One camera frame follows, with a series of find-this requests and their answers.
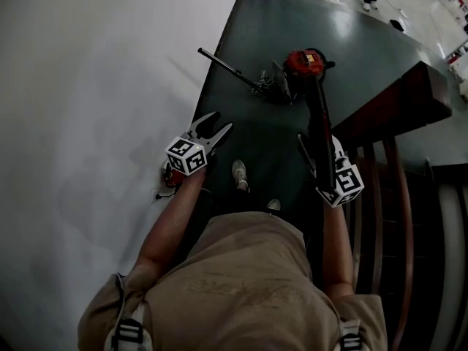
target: shoe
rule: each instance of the shoe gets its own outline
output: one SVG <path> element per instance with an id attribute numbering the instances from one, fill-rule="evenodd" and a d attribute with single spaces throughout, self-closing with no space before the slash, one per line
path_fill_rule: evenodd
<path id="1" fill-rule="evenodd" d="M 281 210 L 281 203 L 278 199 L 272 199 L 266 205 L 266 208 L 271 209 L 272 211 L 280 211 Z"/>
<path id="2" fill-rule="evenodd" d="M 239 184 L 247 184 L 247 188 L 249 188 L 249 182 L 247 181 L 247 170 L 246 166 L 241 160 L 235 160 L 233 162 L 233 178 L 235 181 L 235 186 L 237 187 Z"/>

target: dark green table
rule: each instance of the dark green table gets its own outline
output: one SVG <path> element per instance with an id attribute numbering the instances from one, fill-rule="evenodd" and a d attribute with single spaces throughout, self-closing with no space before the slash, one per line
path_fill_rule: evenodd
<path id="1" fill-rule="evenodd" d="M 335 61 L 325 77 L 332 125 L 339 123 L 424 61 L 449 82 L 454 116 L 397 138 L 406 168 L 417 170 L 428 156 L 433 165 L 468 161 L 468 113 L 447 64 L 422 44 L 367 15 L 323 0 L 238 0 L 218 56 L 252 80 L 271 60 L 282 63 L 298 48 L 318 48 Z M 298 131 L 306 131 L 304 99 L 275 106 L 254 97 L 247 85 L 215 66 L 207 78 L 196 116 L 222 113 L 234 123 L 230 139 L 218 150 L 219 163 L 206 186 L 214 194 L 232 187 L 230 164 L 242 159 L 252 191 L 261 203 L 279 198 L 295 211 L 303 200 L 307 167 L 297 150 Z M 385 161 L 376 144 L 377 159 Z"/>

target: floor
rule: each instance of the floor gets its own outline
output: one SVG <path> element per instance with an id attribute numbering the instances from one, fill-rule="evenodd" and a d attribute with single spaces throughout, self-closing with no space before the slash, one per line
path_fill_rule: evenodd
<path id="1" fill-rule="evenodd" d="M 328 0 L 363 12 L 383 22 L 397 20 L 404 32 L 438 56 L 446 57 L 468 39 L 464 13 L 449 0 L 378 0 L 378 10 L 365 12 L 362 0 Z"/>

